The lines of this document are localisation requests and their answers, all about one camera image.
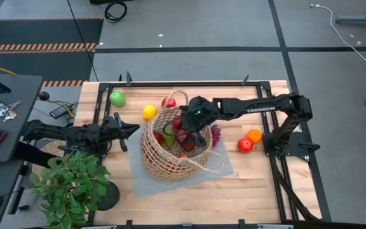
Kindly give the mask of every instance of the yellow lemon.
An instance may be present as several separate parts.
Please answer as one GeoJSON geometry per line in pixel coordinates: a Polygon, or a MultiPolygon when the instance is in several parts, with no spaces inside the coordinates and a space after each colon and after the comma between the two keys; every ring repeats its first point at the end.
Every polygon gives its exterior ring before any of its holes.
{"type": "Polygon", "coordinates": [[[152,105],[146,105],[144,108],[144,112],[142,112],[142,116],[144,117],[145,121],[149,121],[156,115],[156,107],[152,105]]]}

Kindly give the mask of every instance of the white cable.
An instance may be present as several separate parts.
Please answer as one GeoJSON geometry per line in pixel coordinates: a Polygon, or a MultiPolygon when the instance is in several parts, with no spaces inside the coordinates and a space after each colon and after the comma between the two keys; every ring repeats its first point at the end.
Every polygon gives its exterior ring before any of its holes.
{"type": "Polygon", "coordinates": [[[338,37],[341,39],[341,41],[348,45],[350,48],[352,48],[365,62],[366,62],[366,58],[363,57],[361,55],[360,52],[358,52],[354,47],[352,47],[350,44],[348,44],[342,37],[341,35],[338,33],[337,29],[334,27],[333,25],[333,11],[331,11],[330,9],[328,9],[327,7],[325,6],[320,6],[319,4],[313,4],[313,3],[310,3],[310,7],[317,7],[317,8],[323,8],[323,9],[326,9],[328,10],[330,13],[331,13],[331,17],[330,17],[330,25],[331,25],[331,28],[333,28],[333,30],[335,31],[335,33],[338,35],[338,37]]]}

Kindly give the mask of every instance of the wooden table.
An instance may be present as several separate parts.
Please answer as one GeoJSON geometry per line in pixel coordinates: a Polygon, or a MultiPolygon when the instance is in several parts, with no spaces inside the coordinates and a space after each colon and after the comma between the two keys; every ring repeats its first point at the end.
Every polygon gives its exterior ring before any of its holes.
{"type": "MultiPolygon", "coordinates": [[[[289,93],[286,81],[270,81],[272,94],[289,93]]],[[[99,83],[84,83],[76,115],[75,125],[93,121],[99,83]]],[[[111,106],[110,114],[118,112],[126,123],[145,124],[142,110],[152,104],[158,110],[161,100],[174,90],[184,90],[189,98],[200,95],[209,100],[213,97],[237,97],[239,99],[257,98],[255,87],[130,87],[117,88],[126,97],[122,108],[111,106]]],[[[100,119],[104,116],[106,92],[101,104],[100,119]]],[[[183,104],[182,96],[175,97],[177,104],[183,104]]],[[[277,112],[279,124],[287,117],[277,112]]],[[[273,129],[270,115],[269,125],[273,129]]],[[[263,132],[260,114],[248,114],[231,121],[217,122],[222,131],[222,139],[227,148],[234,174],[194,186],[158,193],[137,199],[133,194],[131,169],[128,155],[122,152],[118,142],[113,142],[103,165],[121,192],[121,200],[112,209],[95,213],[94,225],[124,225],[132,219],[134,225],[179,225],[191,224],[237,224],[238,219],[246,223],[280,223],[278,205],[269,158],[265,155],[263,144],[254,146],[249,154],[239,153],[237,141],[251,129],[263,132]]],[[[292,186],[304,205],[320,218],[320,209],[308,164],[297,157],[287,157],[292,186]]],[[[287,217],[290,208],[285,192],[282,190],[287,217]]]]}

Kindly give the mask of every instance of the floor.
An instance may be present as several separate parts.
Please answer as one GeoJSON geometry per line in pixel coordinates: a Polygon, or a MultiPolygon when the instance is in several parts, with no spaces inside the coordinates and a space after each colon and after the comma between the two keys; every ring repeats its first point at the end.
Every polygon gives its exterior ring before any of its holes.
{"type": "MultiPolygon", "coordinates": [[[[317,52],[281,52],[284,46],[345,46],[330,28],[330,13],[310,8],[310,2],[127,2],[128,14],[124,20],[117,24],[104,22],[102,51],[95,54],[94,70],[100,81],[116,81],[119,74],[127,71],[135,81],[241,80],[247,74],[250,80],[288,80],[293,89],[298,88],[311,99],[314,118],[309,129],[313,142],[322,146],[316,155],[332,221],[366,223],[366,63],[353,52],[322,52],[319,48],[314,50],[317,52]],[[271,14],[272,3],[283,40],[276,34],[278,25],[275,26],[271,14]],[[159,47],[180,48],[162,52],[159,47]],[[199,48],[193,52],[191,47],[199,48]],[[266,48],[238,52],[235,47],[266,48]],[[277,48],[275,52],[269,49],[272,47],[277,48]]],[[[70,3],[75,17],[103,16],[103,11],[87,0],[70,0],[70,3]]],[[[334,15],[358,15],[366,11],[366,0],[314,3],[329,7],[334,15]]],[[[0,0],[0,19],[71,17],[66,0],[0,0]]],[[[366,27],[335,26],[347,42],[366,46],[366,27]]],[[[90,81],[95,80],[92,71],[90,81]]],[[[76,102],[80,93],[79,87],[43,90],[51,93],[52,99],[67,102],[76,102]]],[[[42,102],[35,105],[45,113],[53,107],[42,102]]],[[[34,111],[31,119],[36,118],[56,125],[67,123],[65,118],[54,120],[34,111]]],[[[32,198],[27,196],[22,203],[33,205],[32,198]]],[[[29,211],[5,217],[1,228],[43,223],[43,215],[29,211]]]]}

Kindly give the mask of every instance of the red grapes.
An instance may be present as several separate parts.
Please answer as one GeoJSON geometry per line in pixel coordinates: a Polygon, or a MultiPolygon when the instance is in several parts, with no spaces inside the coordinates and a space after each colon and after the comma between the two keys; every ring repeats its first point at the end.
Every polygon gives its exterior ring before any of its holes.
{"type": "Polygon", "coordinates": [[[218,125],[213,125],[211,128],[211,135],[213,136],[213,148],[217,146],[220,141],[221,129],[218,125]]]}

